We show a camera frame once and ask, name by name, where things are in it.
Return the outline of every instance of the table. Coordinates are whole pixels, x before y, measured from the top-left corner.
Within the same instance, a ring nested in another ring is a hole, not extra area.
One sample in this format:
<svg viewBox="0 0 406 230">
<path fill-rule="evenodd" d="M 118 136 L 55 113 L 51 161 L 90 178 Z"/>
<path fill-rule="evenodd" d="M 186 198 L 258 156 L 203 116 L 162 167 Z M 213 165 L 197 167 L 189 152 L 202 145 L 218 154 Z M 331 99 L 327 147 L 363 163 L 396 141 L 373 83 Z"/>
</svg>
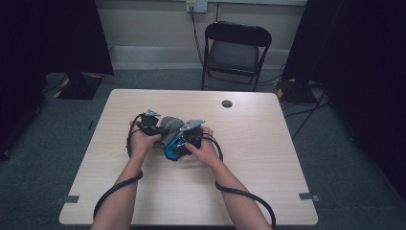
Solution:
<svg viewBox="0 0 406 230">
<path fill-rule="evenodd" d="M 224 100 L 233 105 L 222 106 Z M 222 148 L 224 162 L 249 191 L 273 208 L 277 224 L 316 224 L 308 193 L 276 95 L 252 92 L 116 89 L 100 121 L 65 203 L 62 224 L 91 224 L 99 198 L 114 184 L 128 160 L 129 122 L 152 109 L 162 115 L 205 120 Z M 232 225 L 210 170 L 194 156 L 169 161 L 152 149 L 142 167 L 132 224 Z M 269 214 L 260 208 L 270 222 Z"/>
</svg>

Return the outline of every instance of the person's right hand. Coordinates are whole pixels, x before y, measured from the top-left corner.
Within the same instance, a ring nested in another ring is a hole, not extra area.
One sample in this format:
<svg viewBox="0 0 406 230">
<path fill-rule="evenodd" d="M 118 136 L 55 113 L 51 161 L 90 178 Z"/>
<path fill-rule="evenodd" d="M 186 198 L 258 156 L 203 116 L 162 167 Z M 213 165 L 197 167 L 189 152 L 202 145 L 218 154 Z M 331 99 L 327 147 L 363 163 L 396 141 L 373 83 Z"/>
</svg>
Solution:
<svg viewBox="0 0 406 230">
<path fill-rule="evenodd" d="M 213 136 L 213 131 L 206 126 L 203 126 L 203 133 L 207 133 L 210 136 Z M 186 149 L 191 151 L 196 158 L 201 161 L 202 163 L 212 167 L 216 162 L 221 161 L 218 158 L 217 152 L 215 151 L 214 145 L 211 141 L 202 139 L 200 149 L 197 149 L 194 145 L 190 143 L 185 144 Z"/>
</svg>

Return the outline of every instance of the skin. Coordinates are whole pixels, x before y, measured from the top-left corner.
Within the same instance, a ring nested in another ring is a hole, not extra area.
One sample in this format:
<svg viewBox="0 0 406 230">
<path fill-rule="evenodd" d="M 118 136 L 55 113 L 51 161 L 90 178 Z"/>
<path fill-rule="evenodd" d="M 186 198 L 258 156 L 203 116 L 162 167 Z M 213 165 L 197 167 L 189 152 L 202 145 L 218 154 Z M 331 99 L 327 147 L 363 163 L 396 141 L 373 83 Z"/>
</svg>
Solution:
<svg viewBox="0 0 406 230">
<path fill-rule="evenodd" d="M 213 131 L 203 126 L 204 133 L 213 136 Z M 161 135 L 147 136 L 136 131 L 131 137 L 131 157 L 125 165 L 116 183 L 138 175 L 153 144 L 161 139 Z M 248 192 L 247 188 L 218 158 L 213 143 L 202 140 L 200 149 L 186 144 L 196 158 L 206 164 L 214 174 L 217 182 L 224 186 Z M 122 187 L 110 195 L 96 214 L 91 229 L 128 229 L 134 213 L 138 182 Z M 272 229 L 258 204 L 248 197 L 222 193 L 224 203 L 236 229 Z"/>
</svg>

